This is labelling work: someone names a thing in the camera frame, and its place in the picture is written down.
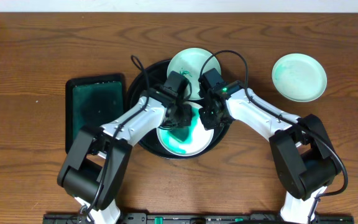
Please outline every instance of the wooden table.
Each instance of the wooden table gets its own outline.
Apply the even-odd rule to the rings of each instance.
[[[127,86],[145,66],[189,47],[233,49],[246,57],[249,85],[284,111],[319,116],[349,172],[349,188],[317,211],[358,223],[358,14],[0,13],[0,223],[40,223],[79,205],[57,185],[65,159],[65,82],[122,72]],[[324,95],[296,103],[274,88],[283,55],[317,59],[328,74]],[[244,78],[233,55],[218,57],[223,77]],[[338,176],[328,190],[342,185]],[[151,213],[278,212],[285,190],[268,142],[234,123],[211,152],[173,161],[136,146],[118,205]]]

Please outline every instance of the white plate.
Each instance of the white plate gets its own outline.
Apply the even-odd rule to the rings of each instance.
[[[191,96],[189,100],[201,99],[199,95],[200,83],[198,82],[198,79],[200,77],[201,67],[211,55],[212,54],[210,52],[204,49],[185,49],[177,53],[168,65],[167,77],[172,71],[175,71],[189,79],[191,84]],[[205,65],[203,73],[211,70],[212,68],[216,68],[219,74],[221,74],[221,66],[219,65],[216,57],[209,60],[209,62]],[[190,87],[187,87],[185,96],[188,96],[189,94]]]
[[[323,66],[304,54],[289,54],[280,58],[273,67],[272,79],[284,97],[297,102],[315,100],[327,87]]]
[[[157,137],[168,152],[178,156],[193,156],[202,152],[211,143],[214,130],[206,131],[204,129],[198,113],[202,106],[193,102],[185,102],[185,104],[191,105],[194,113],[188,137],[184,141],[179,141],[172,137],[169,131],[160,128],[157,128]]]

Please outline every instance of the green clip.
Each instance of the green clip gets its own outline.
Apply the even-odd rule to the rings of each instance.
[[[162,224],[162,217],[155,217],[154,224]]]

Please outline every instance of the black tray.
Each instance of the black tray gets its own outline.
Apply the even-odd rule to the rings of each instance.
[[[151,87],[158,83],[163,84],[167,80],[167,69],[170,61],[171,60],[163,60],[146,68],[147,74],[149,75]],[[140,94],[145,89],[146,82],[144,80],[144,76],[142,74],[139,74],[128,89],[126,98],[126,111],[138,102]],[[205,106],[204,100],[195,100],[192,102],[195,102],[201,106]],[[167,159],[191,159],[200,156],[215,147],[222,140],[223,136],[227,133],[229,127],[230,125],[225,125],[223,127],[215,128],[214,135],[209,146],[207,146],[207,148],[204,149],[202,152],[193,156],[178,156],[168,152],[158,140],[157,132],[155,131],[155,129],[147,133],[139,141],[139,144],[152,154],[155,154],[160,157],[164,157]]]
[[[96,83],[112,83],[112,82],[118,82],[121,84],[120,90],[121,95],[110,95],[110,91],[95,91],[92,96],[89,96],[91,99],[90,101],[95,101],[95,103],[88,106],[90,108],[89,110],[96,111],[95,113],[89,114],[89,111],[87,112],[87,115],[83,115],[84,117],[87,117],[87,121],[89,121],[89,125],[92,126],[100,126],[102,124],[105,124],[107,122],[110,122],[114,119],[117,119],[120,117],[125,108],[124,108],[124,97],[125,97],[125,78],[124,75],[121,73],[115,73],[110,75],[98,75],[94,77],[81,77],[81,78],[73,78],[71,80],[68,80],[66,82],[66,153],[71,148],[71,145],[73,144],[73,133],[77,130],[74,130],[73,127],[73,116],[74,112],[79,113],[80,111],[73,111],[73,90],[74,88],[78,86],[88,86],[88,85],[94,85]],[[108,97],[105,103],[103,104],[97,104],[97,100],[102,100]],[[104,112],[101,114],[97,114],[97,111],[101,108],[106,109],[106,106],[112,107],[111,103],[109,103],[109,100],[116,100],[117,106],[115,108],[109,108],[109,110],[103,110]]]

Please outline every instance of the white bowl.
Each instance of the white bowl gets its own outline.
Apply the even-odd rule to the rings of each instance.
[[[327,87],[323,66],[304,54],[289,54],[280,58],[273,67],[272,79],[285,98],[297,102],[315,100]]]
[[[191,96],[189,100],[201,99],[199,94],[200,83],[198,82],[198,79],[200,77],[201,67],[211,55],[212,54],[210,52],[204,49],[185,49],[177,53],[168,65],[167,77],[171,74],[172,71],[175,71],[189,79],[191,85]],[[209,60],[203,69],[203,73],[211,70],[212,68],[216,68],[219,74],[221,74],[221,66],[219,65],[216,57],[213,57],[211,60]],[[188,96],[189,94],[190,87],[187,87],[185,96]]]

